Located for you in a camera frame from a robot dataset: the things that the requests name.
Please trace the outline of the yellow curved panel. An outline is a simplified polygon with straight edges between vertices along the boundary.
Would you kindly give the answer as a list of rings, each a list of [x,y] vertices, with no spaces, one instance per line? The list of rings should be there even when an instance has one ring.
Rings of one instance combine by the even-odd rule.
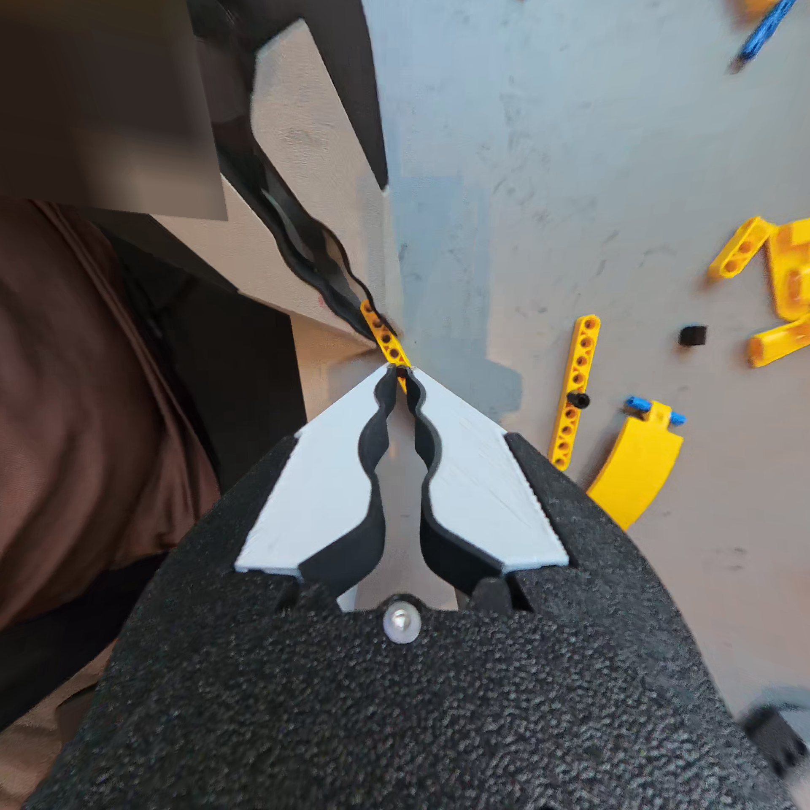
[[[649,415],[630,410],[588,496],[623,531],[637,521],[663,488],[679,457],[683,437],[659,407]]]

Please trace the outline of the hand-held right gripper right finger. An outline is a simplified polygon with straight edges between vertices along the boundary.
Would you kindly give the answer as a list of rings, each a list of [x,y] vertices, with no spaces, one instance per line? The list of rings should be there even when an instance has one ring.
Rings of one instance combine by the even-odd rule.
[[[507,432],[422,370],[407,370],[421,484],[420,548],[432,572],[472,595],[484,579],[569,565]]]

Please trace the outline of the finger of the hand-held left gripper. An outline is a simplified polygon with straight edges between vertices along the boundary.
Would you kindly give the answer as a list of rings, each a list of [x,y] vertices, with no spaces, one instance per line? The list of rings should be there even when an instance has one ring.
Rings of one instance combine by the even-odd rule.
[[[226,220],[157,215],[157,222],[240,293],[290,315],[353,335],[357,340],[372,342],[372,338],[362,336],[339,318],[320,292],[292,272],[270,229],[228,180],[223,179],[222,184]]]
[[[313,220],[295,225],[315,278],[359,315],[369,298],[403,334],[403,291],[388,188],[380,188],[307,23],[257,53],[250,123],[264,155]]]

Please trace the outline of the yellow angled panel piece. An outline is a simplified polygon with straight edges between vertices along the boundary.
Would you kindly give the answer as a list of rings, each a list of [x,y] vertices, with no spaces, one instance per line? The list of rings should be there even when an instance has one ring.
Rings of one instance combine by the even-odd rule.
[[[765,244],[776,314],[797,321],[809,313],[809,219],[776,227]]]

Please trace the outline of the yellow slanted brick piece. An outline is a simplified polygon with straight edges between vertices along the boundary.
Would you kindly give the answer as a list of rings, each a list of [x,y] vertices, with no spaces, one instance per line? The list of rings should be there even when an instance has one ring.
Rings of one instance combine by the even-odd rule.
[[[809,346],[809,314],[751,336],[748,362],[761,368]]]

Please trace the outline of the grey desk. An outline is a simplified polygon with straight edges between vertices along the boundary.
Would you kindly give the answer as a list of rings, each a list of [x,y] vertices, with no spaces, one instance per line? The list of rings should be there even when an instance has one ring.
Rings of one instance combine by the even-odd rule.
[[[733,2],[369,2],[413,360],[548,447],[576,317],[602,333],[569,476],[635,394],[686,415],[633,539],[734,714],[808,706],[808,350],[764,259],[710,261],[750,216],[808,217],[808,2],[761,54]],[[681,348],[682,327],[708,327]]]

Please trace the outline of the grey robot hub block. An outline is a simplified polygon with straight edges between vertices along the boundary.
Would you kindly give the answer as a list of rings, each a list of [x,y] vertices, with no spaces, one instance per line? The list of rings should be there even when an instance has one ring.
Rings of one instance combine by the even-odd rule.
[[[807,705],[790,702],[759,705],[744,714],[739,723],[779,778],[790,777],[808,759]]]

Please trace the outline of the small yellow three-hole beam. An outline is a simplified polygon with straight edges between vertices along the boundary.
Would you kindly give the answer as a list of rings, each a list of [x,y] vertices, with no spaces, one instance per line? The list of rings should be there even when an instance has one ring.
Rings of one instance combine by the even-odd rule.
[[[737,276],[764,246],[776,228],[775,224],[759,216],[746,220],[709,265],[708,279],[716,281]]]

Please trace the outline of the long yellow holed beam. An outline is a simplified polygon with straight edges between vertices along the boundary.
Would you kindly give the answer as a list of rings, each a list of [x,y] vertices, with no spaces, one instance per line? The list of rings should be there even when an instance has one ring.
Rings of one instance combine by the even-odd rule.
[[[403,350],[399,338],[388,325],[387,321],[378,314],[372,302],[369,299],[363,300],[360,305],[360,310],[386,362],[395,366],[398,364],[406,365],[410,368],[410,359],[408,359],[407,354]],[[407,393],[408,384],[407,388],[401,385],[400,387]]]
[[[600,318],[595,314],[589,314],[577,319],[572,330],[562,391],[548,449],[548,460],[560,471],[566,471],[570,465],[583,411],[571,407],[566,401],[566,395],[572,390],[586,392],[600,328]]]

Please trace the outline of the person's torso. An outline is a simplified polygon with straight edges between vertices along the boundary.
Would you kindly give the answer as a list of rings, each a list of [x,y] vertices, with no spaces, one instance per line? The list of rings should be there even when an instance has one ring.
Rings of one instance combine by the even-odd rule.
[[[176,548],[219,498],[208,453],[72,208],[2,198],[1,626]]]

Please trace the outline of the blue connector pin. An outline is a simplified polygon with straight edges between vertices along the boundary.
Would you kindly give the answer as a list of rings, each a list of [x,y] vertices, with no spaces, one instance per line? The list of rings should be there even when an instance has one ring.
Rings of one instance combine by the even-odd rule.
[[[667,418],[668,424],[673,427],[681,427],[687,422],[686,416],[682,415],[681,413],[668,409],[660,402],[645,400],[641,397],[628,397],[624,402],[624,406],[640,415],[649,415],[655,408],[661,407],[667,412],[664,416]]]
[[[736,56],[739,65],[746,65],[759,55],[795,4],[795,1],[778,1],[771,11],[759,19]]]

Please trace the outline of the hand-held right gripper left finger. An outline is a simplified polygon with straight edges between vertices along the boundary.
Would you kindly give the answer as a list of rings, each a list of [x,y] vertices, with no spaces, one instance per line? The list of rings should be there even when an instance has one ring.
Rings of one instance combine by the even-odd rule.
[[[389,449],[398,377],[381,366],[296,435],[236,559],[259,571],[320,584],[343,611],[380,562],[386,540],[376,470]]]

